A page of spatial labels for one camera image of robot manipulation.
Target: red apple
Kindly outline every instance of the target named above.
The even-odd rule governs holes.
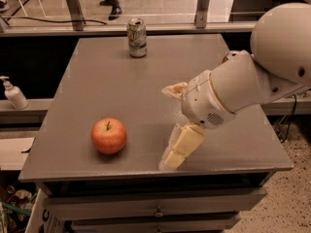
[[[106,117],[93,125],[90,138],[98,151],[104,154],[114,154],[124,147],[127,133],[119,120]]]

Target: drawer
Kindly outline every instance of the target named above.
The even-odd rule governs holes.
[[[45,207],[60,220],[172,216],[251,210],[264,196],[260,188],[196,190],[76,198],[48,198]]]
[[[211,214],[113,219],[78,220],[72,222],[76,233],[168,233],[206,232],[232,228],[240,220],[239,214]]]

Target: drawer handle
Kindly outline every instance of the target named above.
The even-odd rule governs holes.
[[[154,213],[154,215],[155,215],[155,217],[163,217],[164,213],[161,211],[161,209],[159,207],[157,207],[156,212]]]

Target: pump bottle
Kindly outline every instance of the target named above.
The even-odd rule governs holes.
[[[0,76],[0,80],[3,81],[3,85],[6,88],[4,94],[8,100],[12,103],[13,107],[17,110],[24,109],[28,106],[28,101],[23,95],[21,90],[17,86],[13,86],[7,81],[9,77]]]

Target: speckled floor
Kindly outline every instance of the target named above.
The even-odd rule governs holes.
[[[283,144],[294,168],[275,174],[264,186],[267,196],[251,211],[241,212],[238,224],[225,233],[311,232],[310,122],[307,116],[299,116]]]

